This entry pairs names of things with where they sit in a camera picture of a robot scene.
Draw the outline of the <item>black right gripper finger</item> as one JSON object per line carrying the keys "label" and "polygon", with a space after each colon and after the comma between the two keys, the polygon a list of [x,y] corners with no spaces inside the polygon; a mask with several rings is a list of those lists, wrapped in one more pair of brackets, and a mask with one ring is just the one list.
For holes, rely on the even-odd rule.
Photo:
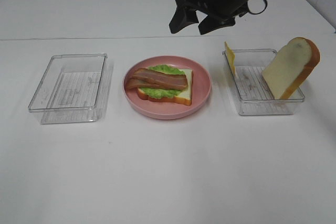
{"label": "black right gripper finger", "polygon": [[198,25],[199,33],[201,35],[208,34],[217,29],[231,27],[235,25],[235,17],[223,16],[219,18],[207,16]]}
{"label": "black right gripper finger", "polygon": [[169,23],[170,32],[176,34],[192,24],[198,24],[196,11],[188,8],[177,9]]}

